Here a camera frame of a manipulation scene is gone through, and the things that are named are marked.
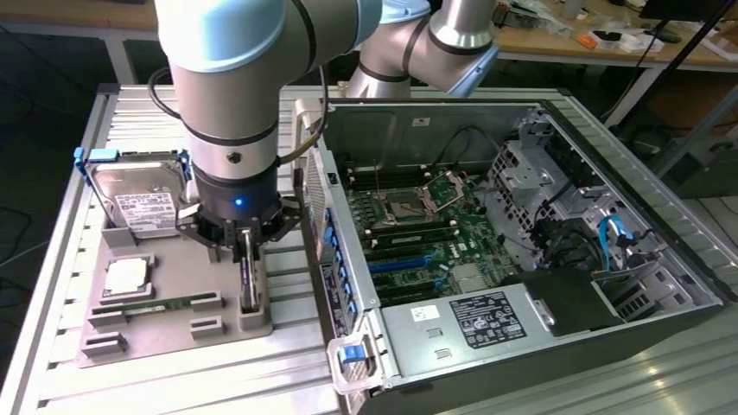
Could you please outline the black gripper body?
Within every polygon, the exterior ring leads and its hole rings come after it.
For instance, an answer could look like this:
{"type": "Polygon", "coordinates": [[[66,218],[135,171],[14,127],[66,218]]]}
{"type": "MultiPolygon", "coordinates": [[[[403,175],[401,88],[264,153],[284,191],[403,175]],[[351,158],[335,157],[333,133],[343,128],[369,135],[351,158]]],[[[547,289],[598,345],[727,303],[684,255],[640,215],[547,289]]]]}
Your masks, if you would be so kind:
{"type": "Polygon", "coordinates": [[[277,167],[244,179],[224,179],[192,167],[199,191],[200,216],[215,226],[229,220],[235,225],[249,225],[253,218],[269,220],[281,209],[276,189],[277,167]]]}

